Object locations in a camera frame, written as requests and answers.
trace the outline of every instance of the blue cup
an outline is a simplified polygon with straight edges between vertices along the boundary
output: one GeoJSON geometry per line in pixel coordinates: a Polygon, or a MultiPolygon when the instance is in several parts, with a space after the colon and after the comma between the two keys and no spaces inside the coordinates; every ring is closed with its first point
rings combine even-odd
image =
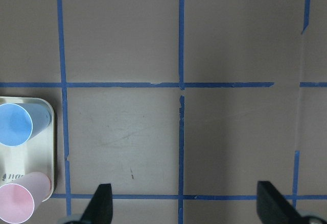
{"type": "Polygon", "coordinates": [[[44,130],[50,123],[48,110],[40,104],[0,105],[0,143],[19,146],[44,130]]]}

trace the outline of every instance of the vertical blue tape strip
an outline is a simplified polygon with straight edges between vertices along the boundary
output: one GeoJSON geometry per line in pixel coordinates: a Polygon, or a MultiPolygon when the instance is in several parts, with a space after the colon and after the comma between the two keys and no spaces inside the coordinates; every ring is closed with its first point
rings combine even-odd
{"type": "Polygon", "coordinates": [[[178,224],[183,224],[185,97],[181,96],[179,101],[180,101],[180,108],[179,108],[178,224]]]}
{"type": "Polygon", "coordinates": [[[294,208],[296,208],[296,200],[297,200],[299,163],[300,163],[300,151],[295,151],[295,154],[294,154],[294,169],[293,169],[293,189],[292,189],[293,207],[294,208]]]}
{"type": "Polygon", "coordinates": [[[305,30],[309,26],[309,17],[310,17],[310,0],[305,0],[305,15],[304,15],[304,20],[303,20],[302,34],[305,32],[305,30]]]}
{"type": "Polygon", "coordinates": [[[57,0],[58,14],[58,36],[59,36],[59,56],[60,56],[60,73],[62,84],[62,113],[63,113],[63,143],[65,157],[65,188],[66,188],[66,211],[67,215],[72,213],[72,197],[71,197],[71,175],[69,170],[69,142],[68,142],[68,105],[67,105],[67,83],[66,83],[66,64],[65,64],[65,48],[63,33],[63,16],[62,16],[62,0],[57,0]]]}
{"type": "Polygon", "coordinates": [[[178,74],[179,74],[179,87],[181,90],[184,90],[184,0],[179,0],[178,74]]]}

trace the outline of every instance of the plastic cup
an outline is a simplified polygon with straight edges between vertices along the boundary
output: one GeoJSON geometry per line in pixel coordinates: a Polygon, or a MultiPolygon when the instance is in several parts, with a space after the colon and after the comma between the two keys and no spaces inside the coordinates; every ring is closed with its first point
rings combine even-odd
{"type": "Polygon", "coordinates": [[[50,123],[48,110],[40,104],[5,103],[0,105],[0,143],[19,146],[50,123]]]}
{"type": "Polygon", "coordinates": [[[27,221],[50,194],[51,182],[41,172],[29,173],[0,187],[0,219],[12,224],[27,221]]]}

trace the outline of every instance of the metal tray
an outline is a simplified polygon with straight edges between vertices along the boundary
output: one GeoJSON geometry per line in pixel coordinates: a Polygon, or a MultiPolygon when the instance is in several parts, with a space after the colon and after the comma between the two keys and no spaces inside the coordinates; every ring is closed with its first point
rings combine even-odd
{"type": "Polygon", "coordinates": [[[51,115],[47,128],[20,146],[5,146],[0,144],[0,186],[12,182],[28,173],[39,171],[51,180],[51,190],[48,200],[54,191],[54,150],[55,150],[55,113],[52,106],[45,100],[30,97],[0,96],[3,103],[34,103],[44,106],[51,115]]]}

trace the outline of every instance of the pink cup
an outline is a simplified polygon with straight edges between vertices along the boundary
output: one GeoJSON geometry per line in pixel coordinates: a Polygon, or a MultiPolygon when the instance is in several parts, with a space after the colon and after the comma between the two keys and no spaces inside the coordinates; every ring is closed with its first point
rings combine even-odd
{"type": "Polygon", "coordinates": [[[0,219],[19,224],[27,221],[49,196],[51,182],[41,172],[29,173],[0,187],[0,219]]]}

